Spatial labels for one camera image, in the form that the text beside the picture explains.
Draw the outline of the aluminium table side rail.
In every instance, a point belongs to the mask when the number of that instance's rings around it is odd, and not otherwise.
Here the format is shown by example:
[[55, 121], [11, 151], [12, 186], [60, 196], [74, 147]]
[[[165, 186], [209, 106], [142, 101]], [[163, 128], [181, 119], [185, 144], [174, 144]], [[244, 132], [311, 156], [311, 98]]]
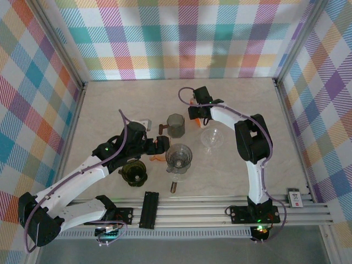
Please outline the aluminium table side rail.
[[291, 118], [290, 118], [290, 115], [289, 115], [288, 107], [287, 107], [287, 105], [285, 103], [285, 99], [284, 99], [284, 96], [282, 94], [282, 89], [281, 89], [280, 83], [277, 81], [276, 78], [273, 78], [272, 81], [273, 81], [273, 84], [274, 84], [274, 87], [275, 87], [275, 91], [276, 91], [276, 94], [277, 94], [277, 97], [278, 97], [282, 112], [284, 114], [285, 122], [287, 124], [291, 140], [292, 140], [294, 148], [295, 148], [295, 153], [296, 153], [296, 155], [298, 157], [298, 160], [300, 161], [300, 164], [301, 164], [301, 167], [302, 167], [302, 171], [303, 171], [303, 174], [305, 176], [306, 186], [307, 186], [307, 189], [309, 191], [309, 195], [311, 196], [311, 200], [313, 202], [316, 202], [317, 201], [316, 200], [316, 195], [315, 195], [314, 191], [312, 190], [311, 181], [310, 181], [309, 175], [307, 173], [306, 164], [304, 162], [303, 155], [302, 155], [302, 153], [300, 151], [300, 146], [299, 146], [299, 142], [298, 142], [298, 139], [296, 137], [296, 134], [295, 134], [294, 127], [293, 127], [293, 125], [291, 123]]
[[74, 111], [74, 114], [73, 114], [73, 117], [71, 120], [71, 124], [70, 124], [69, 130], [68, 130], [67, 140], [66, 140], [64, 147], [63, 147], [62, 157], [60, 159], [60, 163], [59, 163], [59, 167], [58, 167], [56, 176], [53, 180], [54, 184], [57, 183], [58, 181], [60, 181], [64, 177], [65, 168], [66, 168], [69, 154], [70, 154], [70, 151], [72, 148], [73, 138], [74, 138], [76, 127], [77, 127], [78, 120], [80, 117], [81, 109], [83, 107], [88, 84], [89, 84], [88, 81], [84, 82], [83, 87], [79, 92], [76, 108], [75, 108], [75, 111]]

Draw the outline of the smoke grey coffee dripper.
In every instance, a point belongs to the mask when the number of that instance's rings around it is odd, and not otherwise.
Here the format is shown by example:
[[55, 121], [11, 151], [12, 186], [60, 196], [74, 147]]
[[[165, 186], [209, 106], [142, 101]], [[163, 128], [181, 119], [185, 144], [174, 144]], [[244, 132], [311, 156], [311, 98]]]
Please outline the smoke grey coffee dripper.
[[193, 153], [184, 144], [172, 145], [165, 154], [168, 173], [184, 174], [191, 166]]

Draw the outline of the white card with red mark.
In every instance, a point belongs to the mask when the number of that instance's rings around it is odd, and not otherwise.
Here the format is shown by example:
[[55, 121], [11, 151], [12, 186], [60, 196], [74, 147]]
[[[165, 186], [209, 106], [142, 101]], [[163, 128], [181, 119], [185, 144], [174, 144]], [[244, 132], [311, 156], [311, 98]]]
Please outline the white card with red mark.
[[298, 188], [287, 188], [288, 200], [292, 208], [303, 208], [303, 201]]

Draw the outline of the green coffee dripper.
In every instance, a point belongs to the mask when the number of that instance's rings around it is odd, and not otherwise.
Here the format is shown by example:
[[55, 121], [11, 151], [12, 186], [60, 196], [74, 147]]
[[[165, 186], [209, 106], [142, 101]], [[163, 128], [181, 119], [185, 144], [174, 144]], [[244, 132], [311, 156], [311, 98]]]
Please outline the green coffee dripper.
[[143, 186], [148, 178], [145, 164], [138, 159], [128, 161], [127, 164], [118, 171], [118, 174], [120, 174], [131, 187]]

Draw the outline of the aluminium frame post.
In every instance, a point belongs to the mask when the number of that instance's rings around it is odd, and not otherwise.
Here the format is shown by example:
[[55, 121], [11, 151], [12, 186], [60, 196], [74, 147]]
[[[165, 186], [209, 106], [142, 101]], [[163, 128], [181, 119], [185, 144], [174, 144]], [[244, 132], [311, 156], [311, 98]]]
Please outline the aluminium frame post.
[[52, 43], [54, 49], [57, 51], [60, 59], [63, 61], [63, 64], [66, 66], [67, 71], [74, 79], [74, 82], [81, 90], [83, 90], [85, 88], [85, 82], [80, 77], [71, 57], [69, 56], [69, 53], [65, 49], [63, 42], [59, 38], [57, 31], [49, 20], [49, 17], [46, 14], [44, 8], [42, 7], [40, 1], [25, 0], [25, 2], [29, 5], [35, 17], [38, 19], [40, 25], [43, 27], [44, 32]]
[[284, 52], [277, 68], [277, 72], [273, 77], [276, 84], [281, 83], [289, 73], [294, 61], [303, 48], [303, 45], [306, 43], [328, 2], [329, 0], [309, 0], [304, 13], [292, 34], [292, 38], [287, 46], [287, 51]]

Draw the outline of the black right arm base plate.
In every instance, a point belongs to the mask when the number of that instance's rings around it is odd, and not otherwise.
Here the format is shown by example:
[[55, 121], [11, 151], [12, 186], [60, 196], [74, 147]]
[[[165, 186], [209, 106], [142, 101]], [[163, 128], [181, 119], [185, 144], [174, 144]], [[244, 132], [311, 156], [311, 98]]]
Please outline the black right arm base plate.
[[281, 219], [277, 206], [272, 206], [268, 211], [255, 212], [250, 206], [230, 206], [232, 224], [271, 224], [280, 223]]

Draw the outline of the clear coffee dripper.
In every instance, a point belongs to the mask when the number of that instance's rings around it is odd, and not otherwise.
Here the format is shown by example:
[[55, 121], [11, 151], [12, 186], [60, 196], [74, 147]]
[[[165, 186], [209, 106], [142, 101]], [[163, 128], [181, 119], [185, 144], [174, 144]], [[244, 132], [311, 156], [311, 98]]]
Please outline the clear coffee dripper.
[[208, 128], [201, 134], [201, 143], [207, 154], [219, 149], [223, 145], [223, 141], [223, 133], [218, 128]]

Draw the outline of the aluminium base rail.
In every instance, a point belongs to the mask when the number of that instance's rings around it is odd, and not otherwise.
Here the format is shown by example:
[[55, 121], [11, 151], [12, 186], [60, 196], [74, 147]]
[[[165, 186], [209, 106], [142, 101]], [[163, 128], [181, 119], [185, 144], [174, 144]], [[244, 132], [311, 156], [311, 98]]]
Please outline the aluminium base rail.
[[[322, 226], [333, 224], [325, 203], [316, 203], [310, 195], [302, 196], [302, 208], [290, 206], [286, 195], [276, 195], [280, 219], [287, 212], [285, 226]], [[230, 227], [224, 210], [230, 205], [245, 206], [245, 196], [189, 196], [159, 198], [155, 228]]]

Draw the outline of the black bracket on rail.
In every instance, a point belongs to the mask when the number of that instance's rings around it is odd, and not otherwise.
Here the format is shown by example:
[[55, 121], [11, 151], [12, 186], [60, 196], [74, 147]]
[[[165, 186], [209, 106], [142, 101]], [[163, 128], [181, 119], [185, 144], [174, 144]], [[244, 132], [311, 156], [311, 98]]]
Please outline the black bracket on rail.
[[154, 229], [159, 201], [158, 192], [146, 191], [142, 205], [139, 228]]

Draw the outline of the grey cup with wooden handle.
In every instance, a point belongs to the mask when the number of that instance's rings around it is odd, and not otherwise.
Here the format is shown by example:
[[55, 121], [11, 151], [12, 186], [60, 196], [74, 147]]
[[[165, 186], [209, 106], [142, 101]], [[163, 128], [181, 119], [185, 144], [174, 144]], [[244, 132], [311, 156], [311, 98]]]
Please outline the grey cup with wooden handle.
[[162, 135], [165, 129], [171, 138], [181, 138], [185, 134], [185, 118], [181, 114], [171, 114], [167, 118], [166, 124], [159, 125], [158, 134]]

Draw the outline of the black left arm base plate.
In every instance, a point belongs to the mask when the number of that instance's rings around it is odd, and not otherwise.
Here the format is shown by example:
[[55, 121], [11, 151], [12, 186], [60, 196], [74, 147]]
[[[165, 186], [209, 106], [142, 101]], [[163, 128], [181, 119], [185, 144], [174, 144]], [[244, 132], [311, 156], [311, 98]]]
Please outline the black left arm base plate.
[[117, 207], [114, 216], [115, 220], [131, 225], [134, 216], [134, 209], [132, 207]]

